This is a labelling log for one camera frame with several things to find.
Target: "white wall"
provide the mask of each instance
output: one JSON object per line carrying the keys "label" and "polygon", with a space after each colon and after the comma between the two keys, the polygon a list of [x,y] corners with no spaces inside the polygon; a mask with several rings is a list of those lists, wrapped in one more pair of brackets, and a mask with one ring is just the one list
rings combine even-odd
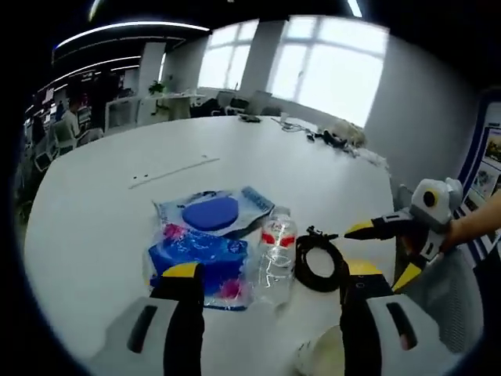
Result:
{"label": "white wall", "polygon": [[457,177],[470,147],[478,93],[430,53],[390,38],[364,131],[368,148],[414,188],[423,177]]}
{"label": "white wall", "polygon": [[[260,23],[240,93],[266,90],[283,21]],[[196,85],[207,39],[175,51],[170,72],[183,89]],[[217,89],[201,89],[215,97]],[[453,70],[415,45],[390,37],[380,86],[365,125],[368,149],[387,158],[397,183],[413,189],[425,178],[457,177],[470,146],[478,94]],[[316,125],[334,117],[272,98],[270,105]]]}
{"label": "white wall", "polygon": [[139,69],[127,69],[124,72],[124,88],[132,89],[134,93],[137,93],[138,87],[139,87]]}
{"label": "white wall", "polygon": [[165,43],[150,42],[146,43],[139,64],[139,83],[138,95],[148,96],[148,88],[153,81],[158,80],[160,72],[160,63],[164,55]]}

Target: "potted plant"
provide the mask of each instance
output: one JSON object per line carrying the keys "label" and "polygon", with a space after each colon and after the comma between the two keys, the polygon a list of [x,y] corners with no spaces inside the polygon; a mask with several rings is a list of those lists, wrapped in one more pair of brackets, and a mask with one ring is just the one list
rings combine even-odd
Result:
{"label": "potted plant", "polygon": [[158,81],[153,81],[153,84],[151,84],[148,88],[148,91],[150,92],[151,96],[155,96],[156,94],[161,94],[165,90],[165,85],[162,84],[161,82]]}

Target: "bottle cap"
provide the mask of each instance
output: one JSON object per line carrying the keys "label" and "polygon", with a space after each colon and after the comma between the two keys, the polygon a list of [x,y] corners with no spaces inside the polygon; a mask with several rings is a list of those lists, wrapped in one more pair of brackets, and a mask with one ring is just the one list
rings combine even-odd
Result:
{"label": "bottle cap", "polygon": [[275,206],[272,210],[271,215],[289,215],[290,216],[290,209],[286,208],[285,206]]}

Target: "poster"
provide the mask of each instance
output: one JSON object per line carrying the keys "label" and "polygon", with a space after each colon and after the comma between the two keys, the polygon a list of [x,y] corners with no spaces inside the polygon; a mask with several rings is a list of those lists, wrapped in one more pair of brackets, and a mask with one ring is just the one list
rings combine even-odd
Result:
{"label": "poster", "polygon": [[501,164],[501,130],[491,129],[487,139],[484,160]]}
{"label": "poster", "polygon": [[494,192],[492,192],[492,194],[496,193],[499,189],[501,189],[501,175],[498,176],[498,181],[496,182],[496,186],[494,187]]}
{"label": "poster", "polygon": [[501,174],[501,171],[493,165],[485,162],[481,163],[471,187],[480,194],[484,201],[488,200],[496,191],[499,174]]}

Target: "pink object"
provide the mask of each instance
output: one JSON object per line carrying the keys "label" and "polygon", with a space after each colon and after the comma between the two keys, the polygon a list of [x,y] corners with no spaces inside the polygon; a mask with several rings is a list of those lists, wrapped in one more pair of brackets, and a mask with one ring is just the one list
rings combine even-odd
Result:
{"label": "pink object", "polygon": [[168,224],[164,228],[164,236],[167,239],[172,239],[172,240],[179,240],[183,237],[185,234],[186,230],[183,229],[181,226],[173,225],[173,224]]}
{"label": "pink object", "polygon": [[238,298],[242,294],[243,285],[240,280],[227,280],[219,292],[219,298]]}

